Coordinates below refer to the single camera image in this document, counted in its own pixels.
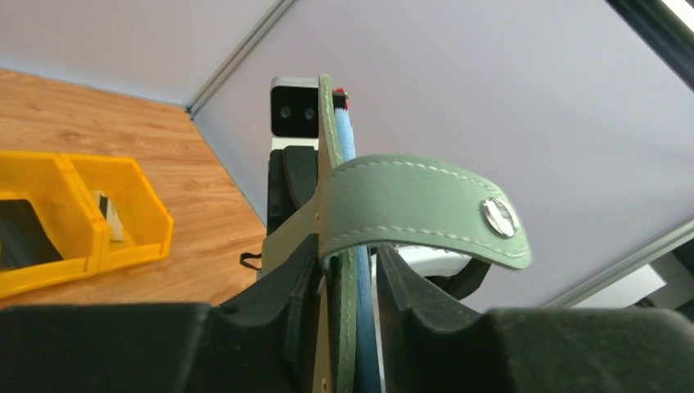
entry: wood grain surface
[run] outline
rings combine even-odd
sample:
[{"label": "wood grain surface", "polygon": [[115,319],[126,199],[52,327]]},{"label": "wood grain surface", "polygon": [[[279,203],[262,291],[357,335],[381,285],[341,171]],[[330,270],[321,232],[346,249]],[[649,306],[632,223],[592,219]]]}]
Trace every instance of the wood grain surface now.
[{"label": "wood grain surface", "polygon": [[174,220],[167,260],[0,300],[21,303],[205,301],[255,280],[238,264],[265,228],[181,108],[0,70],[0,149],[137,159]]}]

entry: green leather strap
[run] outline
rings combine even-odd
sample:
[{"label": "green leather strap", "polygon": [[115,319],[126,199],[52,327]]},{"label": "green leather strap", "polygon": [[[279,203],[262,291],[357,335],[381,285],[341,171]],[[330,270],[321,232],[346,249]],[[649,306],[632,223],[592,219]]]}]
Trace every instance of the green leather strap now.
[{"label": "green leather strap", "polygon": [[509,269],[530,264],[522,226],[503,238],[481,204],[508,202],[492,182],[454,165],[407,155],[365,156],[334,169],[318,206],[319,250],[325,257],[368,243],[444,248]]}]

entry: white backdrop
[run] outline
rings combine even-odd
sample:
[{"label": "white backdrop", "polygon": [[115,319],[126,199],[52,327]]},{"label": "white backdrop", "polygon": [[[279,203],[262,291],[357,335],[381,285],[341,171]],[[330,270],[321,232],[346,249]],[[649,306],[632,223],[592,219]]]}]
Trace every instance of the white backdrop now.
[{"label": "white backdrop", "polygon": [[273,0],[0,0],[0,68],[177,105]]},{"label": "white backdrop", "polygon": [[475,309],[543,305],[694,214],[694,94],[603,0],[300,0],[197,118],[261,216],[270,81],[321,73],[358,154],[448,160],[515,202],[534,264],[493,268]]}]

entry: yellow storage bin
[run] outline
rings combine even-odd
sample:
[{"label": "yellow storage bin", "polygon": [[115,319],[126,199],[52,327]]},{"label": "yellow storage bin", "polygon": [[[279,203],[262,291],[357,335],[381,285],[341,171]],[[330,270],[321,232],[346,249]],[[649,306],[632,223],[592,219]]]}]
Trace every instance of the yellow storage bin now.
[{"label": "yellow storage bin", "polygon": [[134,159],[72,154],[61,154],[61,159],[77,177],[77,190],[91,214],[101,216],[91,193],[100,190],[114,203],[123,224],[124,240],[110,242],[108,224],[100,222],[106,235],[98,273],[169,255],[174,220]]},{"label": "yellow storage bin", "polygon": [[83,202],[78,184],[56,154],[0,151],[0,200],[27,200],[63,260],[0,270],[0,297],[97,271],[104,220]]}]

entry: wooden panel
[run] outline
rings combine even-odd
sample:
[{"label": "wooden panel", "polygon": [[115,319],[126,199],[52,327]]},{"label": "wooden panel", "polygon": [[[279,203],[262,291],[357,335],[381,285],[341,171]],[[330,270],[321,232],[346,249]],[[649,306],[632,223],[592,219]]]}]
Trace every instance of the wooden panel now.
[{"label": "wooden panel", "polygon": [[0,300],[209,301],[255,280],[265,229],[180,108],[0,70],[0,149],[131,156],[174,219],[167,260]]}]

